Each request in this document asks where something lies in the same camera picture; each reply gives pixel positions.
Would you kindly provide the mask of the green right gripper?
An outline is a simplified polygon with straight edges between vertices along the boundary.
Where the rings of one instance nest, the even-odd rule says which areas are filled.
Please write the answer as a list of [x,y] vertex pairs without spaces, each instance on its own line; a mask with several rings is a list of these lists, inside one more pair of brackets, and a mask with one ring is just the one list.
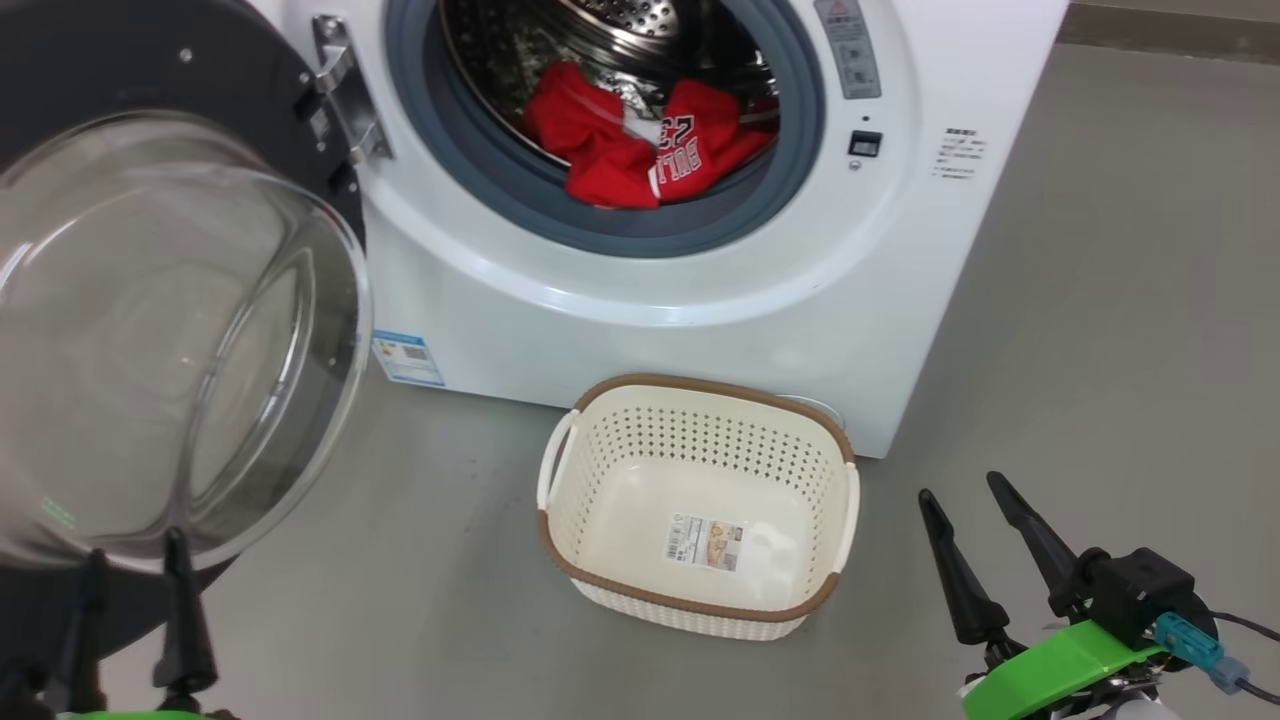
[[[1050,591],[1050,601],[1082,601],[1076,555],[1052,527],[1025,501],[1001,471],[986,475],[1006,523],[1024,539]],[[920,489],[922,512],[945,602],[960,644],[1006,644],[1009,616],[978,582],[955,542],[954,525],[936,496]],[[1143,670],[1162,653],[1157,644],[1133,650],[1101,625],[1085,620],[1066,626],[989,670],[961,697],[966,719],[1028,719],[1057,711],[1084,700],[1117,693],[1115,682],[1130,667]]]

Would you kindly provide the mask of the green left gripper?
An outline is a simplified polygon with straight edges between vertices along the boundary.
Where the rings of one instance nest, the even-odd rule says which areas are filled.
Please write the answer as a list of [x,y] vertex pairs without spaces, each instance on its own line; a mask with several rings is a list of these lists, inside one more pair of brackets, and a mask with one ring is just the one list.
[[[164,689],[165,701],[195,701],[218,683],[218,664],[186,533],[178,527],[169,528],[164,546],[168,616],[163,653],[154,667],[154,687]],[[108,560],[102,550],[95,548],[81,569],[76,602],[45,691],[45,703],[56,720],[236,720],[227,710],[104,711],[108,698],[99,664],[106,606]]]

